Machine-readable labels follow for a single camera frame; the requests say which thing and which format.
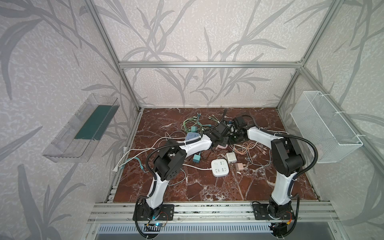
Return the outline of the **blue power strip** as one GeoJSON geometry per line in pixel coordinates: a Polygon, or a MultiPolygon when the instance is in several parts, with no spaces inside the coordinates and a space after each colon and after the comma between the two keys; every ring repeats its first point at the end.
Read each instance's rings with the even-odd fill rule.
{"type": "Polygon", "coordinates": [[[187,135],[185,137],[185,141],[188,142],[188,141],[191,141],[193,139],[199,138],[200,136],[201,135],[199,133],[190,132],[190,133],[187,133],[187,135]]]}

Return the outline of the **white power strip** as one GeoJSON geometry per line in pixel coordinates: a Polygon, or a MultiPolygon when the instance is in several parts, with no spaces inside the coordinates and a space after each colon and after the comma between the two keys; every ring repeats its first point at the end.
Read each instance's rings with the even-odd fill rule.
{"type": "Polygon", "coordinates": [[[214,177],[225,177],[229,174],[230,169],[227,160],[216,159],[211,161],[211,169],[214,177]]]}

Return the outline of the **pink power strip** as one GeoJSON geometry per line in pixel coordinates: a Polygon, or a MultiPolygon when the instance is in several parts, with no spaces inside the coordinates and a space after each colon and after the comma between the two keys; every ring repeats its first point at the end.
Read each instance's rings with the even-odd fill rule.
{"type": "Polygon", "coordinates": [[[216,149],[226,149],[228,145],[222,146],[222,145],[217,145],[216,149]]]}

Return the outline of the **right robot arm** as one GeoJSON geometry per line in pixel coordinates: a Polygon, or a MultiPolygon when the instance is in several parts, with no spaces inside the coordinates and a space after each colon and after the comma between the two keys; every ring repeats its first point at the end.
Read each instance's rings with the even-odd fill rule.
{"type": "Polygon", "coordinates": [[[244,120],[246,116],[233,119],[234,133],[230,135],[231,143],[241,143],[248,140],[260,143],[271,150],[272,163],[277,171],[275,188],[269,200],[270,214],[285,212],[291,205],[292,188],[297,178],[317,163],[319,152],[316,146],[307,139],[291,134],[279,134],[263,129],[256,124],[252,116],[248,116],[253,121],[251,127],[244,120]],[[314,152],[314,159],[309,166],[306,164],[298,141],[309,145],[314,152]]]}

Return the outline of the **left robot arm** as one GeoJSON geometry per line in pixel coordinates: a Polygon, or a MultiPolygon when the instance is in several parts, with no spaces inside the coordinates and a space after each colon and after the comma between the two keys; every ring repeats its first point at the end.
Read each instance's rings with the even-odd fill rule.
{"type": "Polygon", "coordinates": [[[225,146],[228,143],[230,129],[227,122],[221,122],[192,139],[168,140],[165,145],[150,153],[146,167],[152,174],[153,181],[148,195],[142,200],[144,208],[148,211],[158,210],[163,203],[169,181],[180,173],[185,159],[217,146],[225,146]]]}

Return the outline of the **pink charger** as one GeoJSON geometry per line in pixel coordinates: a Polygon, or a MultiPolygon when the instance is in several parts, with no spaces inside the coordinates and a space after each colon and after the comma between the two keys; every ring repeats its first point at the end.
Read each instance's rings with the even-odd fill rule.
{"type": "Polygon", "coordinates": [[[245,166],[242,163],[235,163],[235,168],[237,172],[243,171],[245,166]]]}

